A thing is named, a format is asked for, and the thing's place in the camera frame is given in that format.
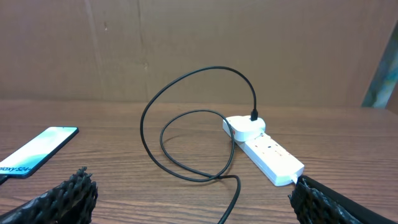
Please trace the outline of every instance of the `white power strip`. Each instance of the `white power strip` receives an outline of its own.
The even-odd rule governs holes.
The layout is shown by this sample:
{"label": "white power strip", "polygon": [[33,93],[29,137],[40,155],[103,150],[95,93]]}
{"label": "white power strip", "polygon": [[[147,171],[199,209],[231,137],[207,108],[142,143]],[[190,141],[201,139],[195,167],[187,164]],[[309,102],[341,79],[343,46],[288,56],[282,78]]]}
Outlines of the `white power strip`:
{"label": "white power strip", "polygon": [[[303,174],[304,165],[265,133],[263,119],[250,120],[250,116],[227,118],[233,129],[236,144],[249,156],[275,186],[284,186]],[[231,133],[225,121],[223,129]]]}

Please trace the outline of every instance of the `power strip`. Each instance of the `power strip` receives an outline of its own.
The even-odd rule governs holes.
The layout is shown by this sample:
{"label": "power strip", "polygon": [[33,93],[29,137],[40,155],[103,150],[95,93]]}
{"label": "power strip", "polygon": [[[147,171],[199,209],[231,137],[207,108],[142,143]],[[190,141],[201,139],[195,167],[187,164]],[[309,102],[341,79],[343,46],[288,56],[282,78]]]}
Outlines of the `power strip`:
{"label": "power strip", "polygon": [[[263,119],[251,121],[250,116],[232,116],[227,120],[236,144],[275,186],[297,182],[303,174],[304,165],[265,133]],[[223,129],[231,136],[226,121],[223,121]]]}

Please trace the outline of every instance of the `wooden table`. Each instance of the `wooden table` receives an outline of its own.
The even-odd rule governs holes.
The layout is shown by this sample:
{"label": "wooden table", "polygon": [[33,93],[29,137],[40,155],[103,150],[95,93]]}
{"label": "wooden table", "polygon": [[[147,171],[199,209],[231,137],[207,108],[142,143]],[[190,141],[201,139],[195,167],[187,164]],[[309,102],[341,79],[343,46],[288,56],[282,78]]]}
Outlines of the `wooden table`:
{"label": "wooden table", "polygon": [[[89,101],[0,101],[0,159],[48,126],[78,126],[80,133],[32,177],[0,187],[4,213],[58,185],[88,166],[99,186],[93,223],[216,223],[229,204],[233,179],[196,184],[158,168],[139,135],[145,103]],[[225,116],[249,114],[249,105],[158,104],[145,121],[156,158],[179,171],[161,153],[159,132],[174,116],[210,108]],[[360,108],[259,107],[267,132],[305,164],[304,173],[398,222],[398,116]],[[226,163],[231,141],[214,114],[192,114],[165,134],[174,158],[209,173]],[[228,223],[298,223],[287,195],[293,185],[274,187],[239,148],[230,174],[242,191]]]}

